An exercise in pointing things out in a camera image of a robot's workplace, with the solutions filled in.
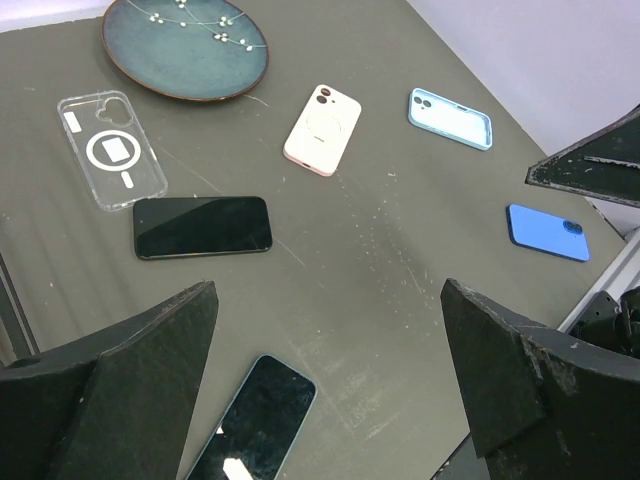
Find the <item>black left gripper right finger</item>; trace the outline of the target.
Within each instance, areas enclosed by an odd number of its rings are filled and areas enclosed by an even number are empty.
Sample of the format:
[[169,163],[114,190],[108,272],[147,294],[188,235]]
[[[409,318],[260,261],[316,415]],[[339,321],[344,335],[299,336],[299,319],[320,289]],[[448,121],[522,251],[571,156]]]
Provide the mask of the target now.
[[493,479],[636,479],[639,356],[449,279],[441,306],[477,457]]

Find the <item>teal ceramic floral plate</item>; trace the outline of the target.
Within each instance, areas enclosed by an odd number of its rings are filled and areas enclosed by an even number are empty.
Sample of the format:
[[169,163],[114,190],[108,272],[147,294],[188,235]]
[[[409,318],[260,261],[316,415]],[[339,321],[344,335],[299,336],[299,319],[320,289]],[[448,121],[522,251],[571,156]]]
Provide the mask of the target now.
[[115,1],[103,15],[101,36],[122,73],[177,99],[241,95],[269,64],[261,30],[229,1]]

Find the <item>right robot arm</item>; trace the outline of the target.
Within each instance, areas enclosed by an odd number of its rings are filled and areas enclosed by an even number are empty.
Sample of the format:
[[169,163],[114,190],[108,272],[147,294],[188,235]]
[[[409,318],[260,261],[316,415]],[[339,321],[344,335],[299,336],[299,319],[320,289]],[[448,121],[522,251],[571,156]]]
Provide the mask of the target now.
[[[529,167],[525,183],[639,209],[639,110]],[[639,232],[560,329],[639,356]]]

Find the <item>pink phone case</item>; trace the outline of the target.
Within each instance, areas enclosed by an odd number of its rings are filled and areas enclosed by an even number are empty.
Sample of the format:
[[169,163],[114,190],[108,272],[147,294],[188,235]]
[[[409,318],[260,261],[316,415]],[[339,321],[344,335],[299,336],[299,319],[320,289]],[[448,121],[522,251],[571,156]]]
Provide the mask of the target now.
[[332,176],[361,112],[355,99],[328,85],[316,86],[284,143],[284,156],[317,175]]

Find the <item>clear magsafe phone case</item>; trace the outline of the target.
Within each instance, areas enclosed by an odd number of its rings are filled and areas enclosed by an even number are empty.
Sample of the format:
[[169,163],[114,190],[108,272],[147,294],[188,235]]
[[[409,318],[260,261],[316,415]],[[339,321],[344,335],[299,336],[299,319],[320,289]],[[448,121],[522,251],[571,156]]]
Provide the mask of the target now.
[[166,176],[123,92],[69,97],[58,102],[57,113],[101,210],[116,212],[167,193]]

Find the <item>teal phone dark screen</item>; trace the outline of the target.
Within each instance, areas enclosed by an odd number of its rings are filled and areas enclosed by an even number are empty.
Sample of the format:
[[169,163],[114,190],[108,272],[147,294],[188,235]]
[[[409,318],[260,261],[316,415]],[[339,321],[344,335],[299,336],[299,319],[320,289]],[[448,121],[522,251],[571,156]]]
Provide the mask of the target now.
[[315,383],[289,365],[258,357],[187,477],[277,478],[316,394]]

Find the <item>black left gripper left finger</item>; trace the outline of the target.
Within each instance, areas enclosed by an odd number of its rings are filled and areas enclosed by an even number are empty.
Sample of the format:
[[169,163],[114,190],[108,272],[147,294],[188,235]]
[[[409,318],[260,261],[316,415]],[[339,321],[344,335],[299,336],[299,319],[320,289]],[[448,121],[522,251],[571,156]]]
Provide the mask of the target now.
[[176,478],[218,308],[198,282],[2,367],[2,478]]

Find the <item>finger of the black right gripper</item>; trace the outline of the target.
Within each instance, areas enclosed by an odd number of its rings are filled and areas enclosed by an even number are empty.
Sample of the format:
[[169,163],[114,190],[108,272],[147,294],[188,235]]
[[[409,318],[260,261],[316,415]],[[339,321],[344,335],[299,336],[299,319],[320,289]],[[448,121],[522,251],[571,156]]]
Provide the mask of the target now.
[[639,206],[639,110],[529,167],[525,183]]

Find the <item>light blue phone case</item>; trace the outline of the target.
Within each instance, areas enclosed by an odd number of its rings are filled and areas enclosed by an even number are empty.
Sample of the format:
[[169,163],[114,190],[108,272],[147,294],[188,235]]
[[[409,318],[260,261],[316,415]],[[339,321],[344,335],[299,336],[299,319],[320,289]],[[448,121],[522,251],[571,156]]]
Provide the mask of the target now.
[[414,88],[409,95],[408,120],[417,128],[481,151],[493,145],[488,115],[422,88]]

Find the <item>black phone dark screen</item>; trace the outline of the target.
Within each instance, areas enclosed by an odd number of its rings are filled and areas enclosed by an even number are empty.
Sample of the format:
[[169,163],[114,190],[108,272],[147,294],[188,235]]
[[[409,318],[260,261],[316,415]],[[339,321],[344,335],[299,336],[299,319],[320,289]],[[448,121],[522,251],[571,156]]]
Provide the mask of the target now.
[[273,245],[267,204],[257,196],[144,199],[132,213],[142,260],[262,253]]

